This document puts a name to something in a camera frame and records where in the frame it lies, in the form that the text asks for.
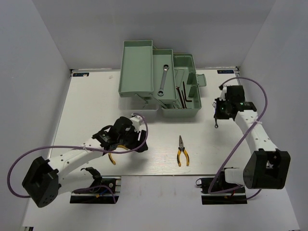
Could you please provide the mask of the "small silver wrench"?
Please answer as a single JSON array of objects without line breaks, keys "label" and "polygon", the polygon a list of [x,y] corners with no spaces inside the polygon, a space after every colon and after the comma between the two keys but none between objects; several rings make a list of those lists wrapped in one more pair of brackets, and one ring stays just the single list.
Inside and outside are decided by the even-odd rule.
[{"label": "small silver wrench", "polygon": [[217,120],[217,117],[216,117],[216,108],[217,108],[217,104],[216,104],[216,102],[213,102],[212,105],[213,105],[213,108],[214,108],[214,116],[213,116],[214,121],[215,121],[214,127],[215,127],[215,128],[218,128],[218,120]]}]

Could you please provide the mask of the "yellow handled pliers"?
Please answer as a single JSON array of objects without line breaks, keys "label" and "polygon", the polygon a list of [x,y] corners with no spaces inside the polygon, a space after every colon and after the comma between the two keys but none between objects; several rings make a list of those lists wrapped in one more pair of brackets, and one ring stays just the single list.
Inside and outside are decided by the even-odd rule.
[{"label": "yellow handled pliers", "polygon": [[[120,149],[124,149],[124,150],[128,150],[128,148],[127,147],[125,147],[125,146],[123,146],[123,145],[118,145],[117,146],[118,148],[120,148]],[[113,164],[113,165],[116,165],[116,162],[115,162],[115,160],[112,158],[112,154],[111,153],[108,153],[108,157],[109,157],[109,160],[111,161],[111,163]]]},{"label": "yellow handled pliers", "polygon": [[177,163],[178,163],[179,167],[181,167],[180,155],[182,153],[184,154],[184,156],[186,158],[186,166],[189,166],[190,165],[190,158],[189,158],[189,155],[188,155],[188,153],[187,153],[187,151],[184,147],[182,137],[181,137],[181,135],[179,135],[179,146],[178,146],[178,152],[177,152]]}]

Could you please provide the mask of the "short dark red hex key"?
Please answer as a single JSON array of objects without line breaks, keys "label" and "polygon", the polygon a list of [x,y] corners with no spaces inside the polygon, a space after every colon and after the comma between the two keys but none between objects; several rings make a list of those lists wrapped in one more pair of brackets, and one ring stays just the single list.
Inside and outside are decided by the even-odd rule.
[{"label": "short dark red hex key", "polygon": [[189,100],[189,99],[187,98],[186,88],[185,88],[185,82],[183,81],[182,84],[183,84],[183,93],[184,93],[185,102],[190,103],[190,102],[192,102],[192,100]]}]

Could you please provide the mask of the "large silver ratchet wrench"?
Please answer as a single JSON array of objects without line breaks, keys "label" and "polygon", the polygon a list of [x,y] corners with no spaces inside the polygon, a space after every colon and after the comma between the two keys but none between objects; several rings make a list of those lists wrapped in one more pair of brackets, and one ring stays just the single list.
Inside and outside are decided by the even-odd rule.
[{"label": "large silver ratchet wrench", "polygon": [[161,83],[160,83],[159,90],[157,92],[157,95],[160,96],[160,97],[164,95],[164,88],[165,88],[168,70],[169,70],[169,65],[168,64],[163,65],[163,73],[162,73]]}]

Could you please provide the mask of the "long dark red hex key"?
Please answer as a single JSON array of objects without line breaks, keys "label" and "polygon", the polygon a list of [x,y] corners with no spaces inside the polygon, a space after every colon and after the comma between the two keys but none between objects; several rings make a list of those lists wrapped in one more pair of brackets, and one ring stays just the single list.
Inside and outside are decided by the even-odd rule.
[{"label": "long dark red hex key", "polygon": [[181,106],[182,106],[183,109],[185,109],[186,107],[185,107],[185,104],[184,104],[184,101],[183,101],[183,98],[182,98],[181,91],[180,91],[179,87],[176,87],[176,90],[177,90],[177,93],[178,93],[179,98],[180,98]]}]

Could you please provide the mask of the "green toolbox with clear lid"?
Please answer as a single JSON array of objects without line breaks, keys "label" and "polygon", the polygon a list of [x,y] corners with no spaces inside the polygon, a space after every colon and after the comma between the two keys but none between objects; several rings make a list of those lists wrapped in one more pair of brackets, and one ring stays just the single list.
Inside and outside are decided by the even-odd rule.
[{"label": "green toolbox with clear lid", "polygon": [[[163,65],[168,64],[164,95],[158,96]],[[192,102],[183,109],[176,87]],[[127,40],[123,43],[119,80],[119,109],[126,113],[139,112],[153,116],[158,109],[169,118],[194,117],[201,110],[200,88],[206,86],[204,74],[196,71],[191,53],[175,53],[158,49],[152,40]]]}]

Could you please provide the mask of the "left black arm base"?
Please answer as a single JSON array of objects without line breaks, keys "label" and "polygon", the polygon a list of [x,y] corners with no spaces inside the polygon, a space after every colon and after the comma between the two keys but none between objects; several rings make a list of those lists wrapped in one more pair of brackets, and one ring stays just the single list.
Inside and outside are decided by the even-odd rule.
[{"label": "left black arm base", "polygon": [[102,178],[91,187],[96,188],[81,193],[71,193],[70,204],[112,205],[116,204],[121,191],[121,178]]}]

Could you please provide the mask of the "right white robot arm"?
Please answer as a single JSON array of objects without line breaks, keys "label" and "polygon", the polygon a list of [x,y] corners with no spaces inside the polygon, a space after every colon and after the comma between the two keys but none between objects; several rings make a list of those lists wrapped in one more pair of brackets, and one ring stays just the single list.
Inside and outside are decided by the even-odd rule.
[{"label": "right white robot arm", "polygon": [[241,85],[221,87],[220,97],[215,99],[215,120],[232,119],[246,135],[251,152],[246,166],[224,169],[218,178],[218,188],[230,191],[235,184],[249,189],[282,189],[285,186],[291,157],[271,141],[260,121],[255,105],[245,99]]}]

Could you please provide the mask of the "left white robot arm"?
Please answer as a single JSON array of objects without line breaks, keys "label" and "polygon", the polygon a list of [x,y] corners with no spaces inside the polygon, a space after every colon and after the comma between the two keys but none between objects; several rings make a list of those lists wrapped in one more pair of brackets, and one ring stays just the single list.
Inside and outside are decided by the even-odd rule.
[{"label": "left white robot arm", "polygon": [[105,154],[117,154],[119,146],[125,147],[124,153],[148,150],[146,141],[149,130],[141,130],[141,125],[147,125],[147,122],[138,113],[132,114],[131,118],[121,116],[81,146],[68,146],[68,152],[49,159],[36,158],[23,179],[23,188],[37,207],[49,205],[64,192],[67,176],[87,162]]}]

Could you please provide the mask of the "right blue table sticker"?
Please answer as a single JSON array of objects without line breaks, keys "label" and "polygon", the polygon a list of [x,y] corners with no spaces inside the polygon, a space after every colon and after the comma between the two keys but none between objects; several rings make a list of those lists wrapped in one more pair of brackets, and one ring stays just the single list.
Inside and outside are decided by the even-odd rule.
[{"label": "right blue table sticker", "polygon": [[227,70],[227,69],[217,70],[217,73],[218,74],[234,74],[234,70]]}]

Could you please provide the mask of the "blue table sticker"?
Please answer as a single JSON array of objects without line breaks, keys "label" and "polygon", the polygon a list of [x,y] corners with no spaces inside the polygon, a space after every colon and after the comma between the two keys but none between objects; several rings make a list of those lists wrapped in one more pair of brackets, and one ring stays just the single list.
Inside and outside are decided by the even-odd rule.
[{"label": "blue table sticker", "polygon": [[73,73],[73,77],[88,77],[89,73]]},{"label": "blue table sticker", "polygon": [[218,74],[234,74],[234,70],[227,70],[227,69],[217,70],[217,73]]}]

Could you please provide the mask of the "left blue table sticker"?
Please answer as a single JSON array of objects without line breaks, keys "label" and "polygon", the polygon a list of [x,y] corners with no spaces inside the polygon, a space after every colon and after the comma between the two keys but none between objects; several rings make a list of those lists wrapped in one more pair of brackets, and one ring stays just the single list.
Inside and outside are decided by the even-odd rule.
[{"label": "left blue table sticker", "polygon": [[73,73],[73,77],[88,77],[89,73]]}]

